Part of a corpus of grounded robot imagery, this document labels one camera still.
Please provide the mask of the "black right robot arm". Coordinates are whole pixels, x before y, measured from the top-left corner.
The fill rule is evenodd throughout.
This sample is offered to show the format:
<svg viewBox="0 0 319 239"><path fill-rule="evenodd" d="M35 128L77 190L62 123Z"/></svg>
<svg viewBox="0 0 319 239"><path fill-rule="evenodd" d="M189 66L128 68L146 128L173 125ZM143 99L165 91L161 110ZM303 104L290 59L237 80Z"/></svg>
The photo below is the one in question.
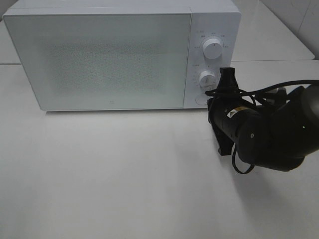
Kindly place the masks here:
<svg viewBox="0 0 319 239"><path fill-rule="evenodd" d="M241 90L232 67L220 69L207 91L208 121L218 152L255 166L287 172L319 148L319 82L297 80Z"/></svg>

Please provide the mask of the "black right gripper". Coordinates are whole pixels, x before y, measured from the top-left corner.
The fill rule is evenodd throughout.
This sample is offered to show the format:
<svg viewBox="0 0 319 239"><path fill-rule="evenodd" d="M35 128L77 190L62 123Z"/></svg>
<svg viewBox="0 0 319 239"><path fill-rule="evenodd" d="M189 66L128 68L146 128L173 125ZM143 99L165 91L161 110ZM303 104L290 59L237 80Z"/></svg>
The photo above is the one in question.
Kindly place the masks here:
<svg viewBox="0 0 319 239"><path fill-rule="evenodd" d="M221 67L220 80L214 97L207 101L208 121L210 122L218 143L221 156L232 154L233 141L227 134L256 134L257 112L256 101L251 94L252 102L242 98L245 91L238 89L235 68Z"/></svg>

